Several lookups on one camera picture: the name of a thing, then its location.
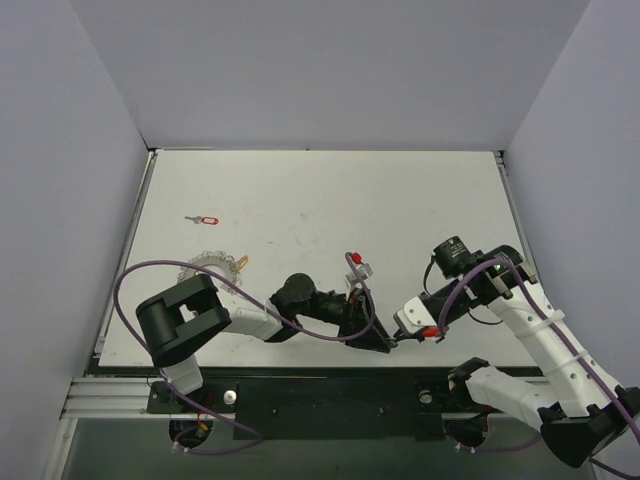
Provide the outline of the key with yellow tag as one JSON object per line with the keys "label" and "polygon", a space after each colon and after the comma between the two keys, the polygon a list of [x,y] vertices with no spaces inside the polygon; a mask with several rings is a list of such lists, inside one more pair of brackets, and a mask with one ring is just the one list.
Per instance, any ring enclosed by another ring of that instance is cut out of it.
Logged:
{"label": "key with yellow tag", "polygon": [[242,271],[249,262],[249,257],[247,255],[243,255],[237,262],[236,268],[238,271]]}

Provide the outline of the silver metal keyring disc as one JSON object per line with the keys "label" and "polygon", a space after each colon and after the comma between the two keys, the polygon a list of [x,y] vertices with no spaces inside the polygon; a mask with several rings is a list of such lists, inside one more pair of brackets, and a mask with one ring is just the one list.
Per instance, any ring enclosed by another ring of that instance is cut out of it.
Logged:
{"label": "silver metal keyring disc", "polygon": [[[241,257],[236,259],[234,256],[220,250],[204,251],[196,257],[190,259],[187,263],[215,271],[218,274],[222,275],[226,281],[230,282],[236,287],[240,287],[242,284],[240,274],[241,271],[237,270],[236,262]],[[180,267],[176,283],[184,282],[200,273],[200,271],[196,271],[192,268]],[[237,293],[234,288],[231,288],[224,282],[220,284],[219,288],[223,289],[227,293],[230,293],[231,295],[235,295]]]}

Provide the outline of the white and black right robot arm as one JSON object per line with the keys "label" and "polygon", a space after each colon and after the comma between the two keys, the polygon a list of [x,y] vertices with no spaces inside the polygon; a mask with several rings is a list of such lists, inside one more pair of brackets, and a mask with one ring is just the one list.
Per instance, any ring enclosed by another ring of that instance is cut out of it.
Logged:
{"label": "white and black right robot arm", "polygon": [[454,236],[434,249],[432,260],[449,283],[395,313],[400,336],[442,341],[455,321],[484,306],[510,329],[546,381],[536,387],[474,357],[449,373],[446,394],[453,406],[483,405],[510,415],[574,468],[626,431],[639,431],[638,388],[623,386],[593,359],[515,248],[471,252]]}

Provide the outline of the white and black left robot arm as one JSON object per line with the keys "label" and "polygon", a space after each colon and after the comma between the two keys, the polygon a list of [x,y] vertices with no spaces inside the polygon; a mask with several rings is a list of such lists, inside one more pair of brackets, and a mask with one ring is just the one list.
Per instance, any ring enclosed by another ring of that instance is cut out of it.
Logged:
{"label": "white and black left robot arm", "polygon": [[291,275],[258,310],[227,310],[208,277],[194,276],[139,304],[136,317],[153,365],[172,385],[170,399],[181,410],[200,408],[206,388],[196,352],[217,334],[247,335],[283,343],[298,333],[273,316],[300,326],[304,316],[338,327],[340,341],[356,349],[388,354],[395,342],[371,312],[364,291],[322,292],[308,275]]}

